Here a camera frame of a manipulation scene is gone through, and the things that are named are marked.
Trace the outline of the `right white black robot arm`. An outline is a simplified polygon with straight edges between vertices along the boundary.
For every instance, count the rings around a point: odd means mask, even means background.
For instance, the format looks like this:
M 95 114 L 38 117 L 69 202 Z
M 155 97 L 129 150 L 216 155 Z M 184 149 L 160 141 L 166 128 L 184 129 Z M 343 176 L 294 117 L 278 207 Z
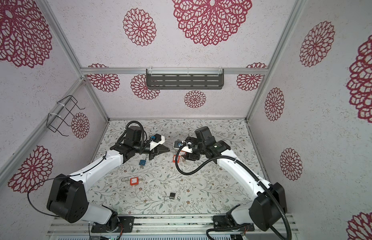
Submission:
M 262 231 L 274 231 L 274 224 L 282 220 L 286 231 L 290 232 L 287 220 L 287 202 L 285 189 L 281 184 L 271 184 L 248 168 L 225 141 L 216 141 L 208 127 L 195 131 L 196 137 L 187 137 L 184 141 L 176 141 L 174 148 L 177 153 L 184 151 L 207 160 L 195 170 L 186 173 L 177 170 L 182 175 L 193 175 L 204 166 L 213 162 L 227 171 L 244 189 L 251 202 L 239 205 L 228 212 L 228 217 L 236 225 L 253 223 Z

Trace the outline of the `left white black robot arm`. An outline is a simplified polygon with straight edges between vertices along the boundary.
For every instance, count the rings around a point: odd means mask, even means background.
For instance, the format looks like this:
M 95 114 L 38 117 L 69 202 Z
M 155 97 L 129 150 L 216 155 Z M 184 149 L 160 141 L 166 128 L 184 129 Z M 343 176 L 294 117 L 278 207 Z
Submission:
M 147 154 L 152 160 L 170 151 L 164 146 L 163 135 L 148 137 L 142 126 L 137 122 L 133 124 L 132 127 L 126 127 L 122 136 L 98 160 L 70 175 L 60 174 L 54 178 L 46 206 L 50 212 L 69 223 L 87 221 L 111 228 L 117 225 L 117 212 L 88 201 L 89 189 L 136 154 Z

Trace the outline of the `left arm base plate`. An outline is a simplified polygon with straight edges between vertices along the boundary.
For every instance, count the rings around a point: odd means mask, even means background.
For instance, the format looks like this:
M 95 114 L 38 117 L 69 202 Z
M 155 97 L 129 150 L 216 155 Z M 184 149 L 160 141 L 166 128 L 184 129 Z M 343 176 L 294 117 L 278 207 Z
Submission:
M 135 217 L 115 217 L 105 225 L 94 223 L 91 227 L 91 233 L 131 233 Z

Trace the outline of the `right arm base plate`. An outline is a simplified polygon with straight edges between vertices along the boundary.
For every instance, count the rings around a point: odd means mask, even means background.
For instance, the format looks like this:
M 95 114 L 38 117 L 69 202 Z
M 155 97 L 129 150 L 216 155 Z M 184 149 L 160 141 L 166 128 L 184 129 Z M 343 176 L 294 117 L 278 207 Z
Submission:
M 226 231 L 254 231 L 255 227 L 254 224 L 237 224 L 231 217 L 224 216 L 224 215 L 215 215 L 213 216 L 213 224 L 215 230 L 223 230 Z

